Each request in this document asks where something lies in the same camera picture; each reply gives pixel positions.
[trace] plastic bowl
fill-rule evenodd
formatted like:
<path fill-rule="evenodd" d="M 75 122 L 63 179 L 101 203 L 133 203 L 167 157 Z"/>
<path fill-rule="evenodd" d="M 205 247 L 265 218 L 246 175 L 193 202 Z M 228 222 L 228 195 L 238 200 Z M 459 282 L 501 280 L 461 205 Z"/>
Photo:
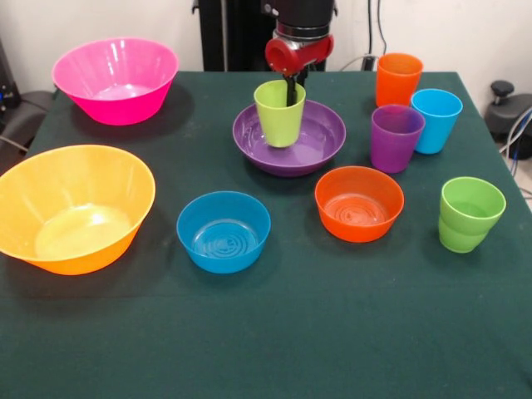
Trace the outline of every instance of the plastic bowl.
<path fill-rule="evenodd" d="M 88 116 L 106 125 L 132 125 L 162 106 L 179 68 L 168 47 L 118 37 L 90 42 L 63 55 L 52 80 Z"/>
<path fill-rule="evenodd" d="M 253 264 L 271 229 L 266 207 L 247 194 L 216 191 L 185 206 L 177 234 L 192 261 L 211 273 L 236 273 Z"/>
<path fill-rule="evenodd" d="M 0 251 L 52 273 L 94 272 L 127 250 L 154 198 L 150 169 L 124 150 L 34 155 L 0 176 Z"/>
<path fill-rule="evenodd" d="M 236 117 L 233 138 L 244 156 L 271 175 L 298 177 L 322 168 L 346 140 L 342 118 L 330 108 L 307 100 L 298 140 L 286 148 L 275 148 L 264 139 L 257 107 L 251 105 Z"/>
<path fill-rule="evenodd" d="M 325 229 L 352 243 L 380 239 L 405 204 L 401 187 L 394 179 L 363 166 L 327 172 L 316 184 L 314 194 Z"/>

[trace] cable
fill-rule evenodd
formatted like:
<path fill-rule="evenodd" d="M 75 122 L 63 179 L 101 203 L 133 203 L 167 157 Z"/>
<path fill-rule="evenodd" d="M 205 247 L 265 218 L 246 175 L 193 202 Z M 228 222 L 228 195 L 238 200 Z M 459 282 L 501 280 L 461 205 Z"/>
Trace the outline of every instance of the cable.
<path fill-rule="evenodd" d="M 21 99 L 22 102 L 25 102 L 27 104 L 31 104 L 32 106 L 36 106 L 37 108 L 45 111 L 45 112 L 48 112 L 49 110 L 47 110 L 44 106 L 39 106 L 36 102 L 33 102 L 33 101 L 28 101 L 28 100 L 25 100 L 25 99 Z"/>
<path fill-rule="evenodd" d="M 501 154 L 505 152 L 506 158 L 510 158 L 510 146 L 514 144 L 521 137 L 521 135 L 526 129 L 526 126 L 529 124 L 530 120 L 532 119 L 531 116 L 532 116 L 532 107 L 530 107 L 528 110 L 523 112 L 521 116 L 517 118 L 517 121 L 515 121 L 514 125 L 510 129 L 510 133 L 508 134 L 508 140 L 506 141 L 506 145 L 504 145 L 502 148 L 499 149 L 499 152 Z M 526 120 L 526 122 L 524 122 L 523 125 L 521 125 L 521 121 L 525 117 L 528 119 Z M 522 126 L 522 127 L 520 127 L 520 130 L 517 132 L 515 137 L 512 138 L 518 126 Z"/>
<path fill-rule="evenodd" d="M 10 140 L 7 137 L 4 137 L 4 136 L 0 135 L 0 140 L 5 141 L 8 144 L 14 145 L 20 151 L 28 152 L 28 149 L 24 145 L 20 145 L 16 141 Z"/>
<path fill-rule="evenodd" d="M 512 176 L 515 177 L 515 175 L 517 175 L 517 166 L 519 164 L 519 160 L 518 160 L 518 155 L 519 155 L 519 147 L 520 147 L 520 143 L 521 143 L 521 139 L 523 138 L 523 136 L 521 136 L 518 140 L 517 140 L 517 143 L 515 144 L 515 148 L 514 148 L 514 154 L 512 155 L 512 159 L 513 159 L 513 162 L 512 162 L 512 166 L 510 168 L 511 170 L 511 173 L 512 173 Z"/>
<path fill-rule="evenodd" d="M 367 54 L 371 54 L 373 52 L 372 0 L 367 0 L 367 29 L 369 31 L 369 50 Z"/>
<path fill-rule="evenodd" d="M 388 48 L 388 43 L 386 43 L 386 40 L 384 39 L 384 35 L 382 34 L 381 0 L 377 0 L 377 25 L 379 26 L 379 34 L 381 35 L 381 40 L 384 43 L 384 50 L 382 51 L 382 55 L 384 55 L 384 54 L 386 54 L 386 50 Z"/>
<path fill-rule="evenodd" d="M 519 190 L 523 191 L 523 193 L 527 195 L 523 195 L 523 198 L 525 198 L 525 201 L 532 200 L 532 191 L 524 189 L 523 187 L 519 187 Z"/>
<path fill-rule="evenodd" d="M 378 56 L 374 56 L 373 54 L 366 54 L 365 56 L 359 56 L 359 57 L 355 57 L 353 58 L 350 62 L 348 62 L 346 65 L 342 66 L 339 71 L 342 72 L 344 71 L 347 67 L 349 67 L 351 64 L 353 64 L 354 62 L 358 61 L 358 60 L 362 60 L 363 58 L 366 58 L 366 57 L 375 57 L 375 59 L 378 59 L 379 57 Z"/>

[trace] green tablecloth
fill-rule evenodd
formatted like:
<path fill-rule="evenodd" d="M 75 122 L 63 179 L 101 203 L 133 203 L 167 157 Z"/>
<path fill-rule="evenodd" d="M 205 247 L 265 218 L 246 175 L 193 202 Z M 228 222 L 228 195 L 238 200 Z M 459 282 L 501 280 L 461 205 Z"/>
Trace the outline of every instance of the green tablecloth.
<path fill-rule="evenodd" d="M 455 73 L 421 87 L 464 111 L 445 150 L 396 177 L 403 214 L 383 239 L 347 244 L 319 222 L 324 171 L 369 164 L 371 72 L 313 73 L 308 98 L 344 119 L 347 141 L 314 175 L 256 170 L 233 143 L 266 73 L 180 73 L 160 113 L 102 126 L 60 95 L 32 154 L 105 143 L 153 170 L 155 205 L 122 259 L 81 277 L 0 258 L 1 398 L 490 398 L 532 396 L 532 217 Z M 508 209 L 474 252 L 437 238 L 440 187 L 488 179 Z M 240 190 L 269 208 L 263 256 L 230 276 L 196 268 L 175 237 L 185 204 Z"/>

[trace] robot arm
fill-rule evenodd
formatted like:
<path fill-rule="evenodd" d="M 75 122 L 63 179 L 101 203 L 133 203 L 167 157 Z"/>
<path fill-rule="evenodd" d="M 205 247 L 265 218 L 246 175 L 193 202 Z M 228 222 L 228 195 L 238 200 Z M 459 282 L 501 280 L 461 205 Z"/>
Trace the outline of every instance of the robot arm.
<path fill-rule="evenodd" d="M 262 0 L 263 12 L 277 19 L 265 56 L 272 70 L 288 83 L 287 106 L 296 99 L 295 82 L 304 86 L 308 68 L 324 61 L 333 51 L 329 28 L 334 0 Z"/>

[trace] blue cup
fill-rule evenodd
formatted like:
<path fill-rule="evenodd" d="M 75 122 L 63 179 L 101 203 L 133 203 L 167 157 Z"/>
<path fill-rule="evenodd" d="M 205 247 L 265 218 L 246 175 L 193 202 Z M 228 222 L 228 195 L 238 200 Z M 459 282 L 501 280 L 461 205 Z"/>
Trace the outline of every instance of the blue cup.
<path fill-rule="evenodd" d="M 460 98 L 445 90 L 424 89 L 414 93 L 411 106 L 425 117 L 416 152 L 429 155 L 443 150 L 464 108 Z"/>

